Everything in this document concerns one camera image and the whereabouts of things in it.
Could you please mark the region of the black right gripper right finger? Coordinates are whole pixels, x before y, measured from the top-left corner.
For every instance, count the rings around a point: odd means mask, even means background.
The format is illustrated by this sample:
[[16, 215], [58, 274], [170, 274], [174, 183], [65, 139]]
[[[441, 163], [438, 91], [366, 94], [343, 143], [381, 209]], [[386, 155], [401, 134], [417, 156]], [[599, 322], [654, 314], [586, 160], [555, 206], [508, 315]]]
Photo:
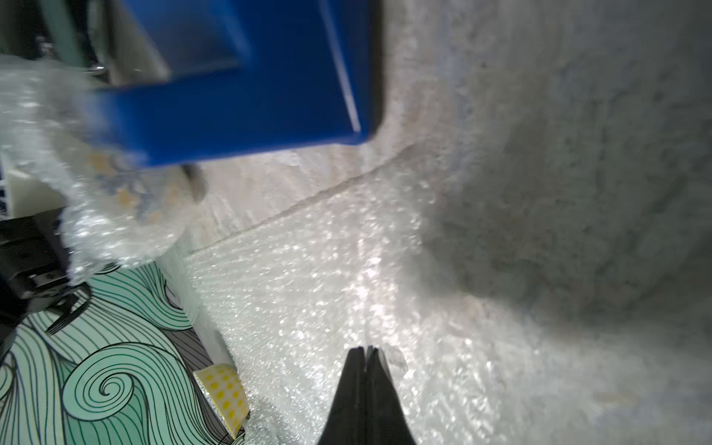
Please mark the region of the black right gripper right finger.
[[369, 346], [365, 367], [365, 443], [416, 445], [393, 385], [385, 353]]

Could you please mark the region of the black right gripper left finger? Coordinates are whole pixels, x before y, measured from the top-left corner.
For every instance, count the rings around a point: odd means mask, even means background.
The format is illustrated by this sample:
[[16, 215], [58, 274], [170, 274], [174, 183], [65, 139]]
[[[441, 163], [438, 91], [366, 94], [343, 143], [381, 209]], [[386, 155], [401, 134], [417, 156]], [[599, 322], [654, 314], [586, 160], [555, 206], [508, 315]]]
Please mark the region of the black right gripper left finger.
[[318, 445], [365, 444], [365, 350], [349, 350]]

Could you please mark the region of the clear bubble wrap sheet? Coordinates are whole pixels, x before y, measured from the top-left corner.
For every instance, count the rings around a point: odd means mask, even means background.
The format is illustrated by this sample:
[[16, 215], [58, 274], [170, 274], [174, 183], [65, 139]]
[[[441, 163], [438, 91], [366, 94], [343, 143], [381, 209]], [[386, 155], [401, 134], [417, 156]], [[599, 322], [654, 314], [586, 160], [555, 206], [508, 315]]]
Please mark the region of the clear bubble wrap sheet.
[[322, 437], [349, 349], [420, 444], [711, 441], [711, 153], [385, 166], [196, 252], [250, 444]]
[[157, 260], [198, 216], [205, 185], [182, 166], [141, 168], [102, 138], [108, 89], [54, 60], [1, 57], [1, 166], [60, 196], [59, 236], [74, 283], [104, 266]]

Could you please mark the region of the blue tape dispenser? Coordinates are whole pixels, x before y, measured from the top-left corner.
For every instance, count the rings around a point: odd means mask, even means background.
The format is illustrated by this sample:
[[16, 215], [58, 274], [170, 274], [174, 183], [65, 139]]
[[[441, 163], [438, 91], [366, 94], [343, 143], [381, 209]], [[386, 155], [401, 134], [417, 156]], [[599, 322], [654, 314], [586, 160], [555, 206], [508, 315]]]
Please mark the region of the blue tape dispenser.
[[376, 131], [376, 1], [130, 1], [165, 81], [83, 99], [96, 137], [143, 168], [330, 144]]

